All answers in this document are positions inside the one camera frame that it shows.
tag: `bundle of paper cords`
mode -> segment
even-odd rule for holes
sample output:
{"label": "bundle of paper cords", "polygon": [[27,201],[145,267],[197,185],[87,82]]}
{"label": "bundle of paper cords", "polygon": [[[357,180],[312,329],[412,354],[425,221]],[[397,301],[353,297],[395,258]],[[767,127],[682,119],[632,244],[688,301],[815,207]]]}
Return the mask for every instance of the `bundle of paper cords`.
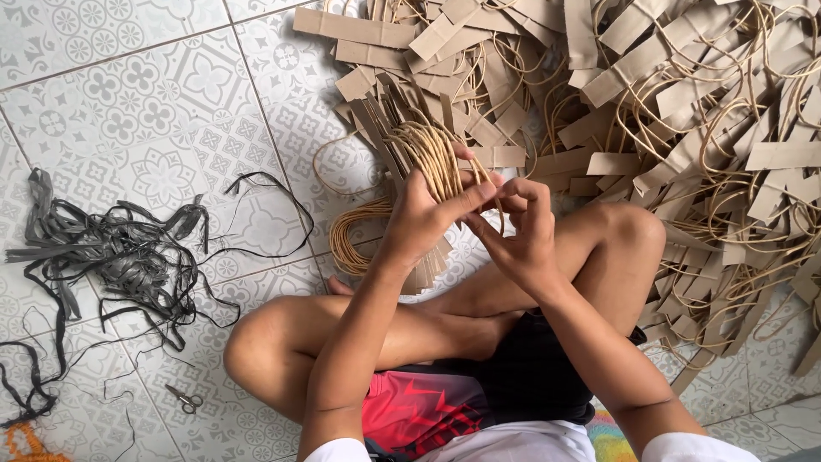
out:
{"label": "bundle of paper cords", "polygon": [[[517,167],[554,193],[629,201],[663,220],[640,325],[668,348],[702,347],[673,382],[681,393],[739,352],[776,284],[788,282],[788,300],[805,300],[818,326],[820,7],[369,0],[365,18],[299,8],[294,30],[337,39],[352,71],[337,81],[336,111],[393,177],[401,153],[385,136],[411,105],[451,123],[485,168]],[[420,264],[410,289],[432,282],[448,249]],[[821,336],[794,375],[819,358]]]}

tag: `small scissors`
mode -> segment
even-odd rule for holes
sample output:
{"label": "small scissors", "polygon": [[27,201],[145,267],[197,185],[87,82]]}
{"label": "small scissors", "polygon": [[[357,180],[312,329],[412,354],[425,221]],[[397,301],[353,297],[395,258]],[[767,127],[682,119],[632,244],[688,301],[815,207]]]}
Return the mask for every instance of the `small scissors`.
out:
{"label": "small scissors", "polygon": [[199,395],[188,396],[168,384],[165,384],[165,387],[168,388],[168,391],[171,391],[178,400],[182,401],[182,412],[184,413],[197,413],[197,408],[203,405],[203,399]]}

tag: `person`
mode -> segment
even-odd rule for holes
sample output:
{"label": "person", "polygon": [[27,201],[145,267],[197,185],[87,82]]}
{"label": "person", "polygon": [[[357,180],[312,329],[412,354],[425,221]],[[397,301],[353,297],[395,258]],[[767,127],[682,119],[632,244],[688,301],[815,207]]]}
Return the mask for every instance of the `person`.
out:
{"label": "person", "polygon": [[[494,198],[514,236],[476,213]],[[397,303],[458,220],[493,263],[429,301]],[[556,223],[548,187],[523,178],[497,175],[436,204],[414,170],[359,288],[331,278],[335,295],[265,303],[236,325],[224,365],[302,424],[299,461],[593,462],[593,395],[642,462],[755,461],[707,437],[636,348],[665,240],[629,203],[594,202]]]}

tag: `shorts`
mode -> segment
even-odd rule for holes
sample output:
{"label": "shorts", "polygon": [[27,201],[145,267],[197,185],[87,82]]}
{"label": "shorts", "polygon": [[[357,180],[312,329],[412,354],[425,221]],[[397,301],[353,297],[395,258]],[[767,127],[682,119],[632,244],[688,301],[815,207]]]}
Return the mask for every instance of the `shorts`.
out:
{"label": "shorts", "polygon": [[[638,327],[630,340],[647,340]],[[404,462],[451,439],[509,422],[585,425],[593,393],[541,314],[524,314],[485,361],[446,359],[376,372],[362,404],[371,454]]]}

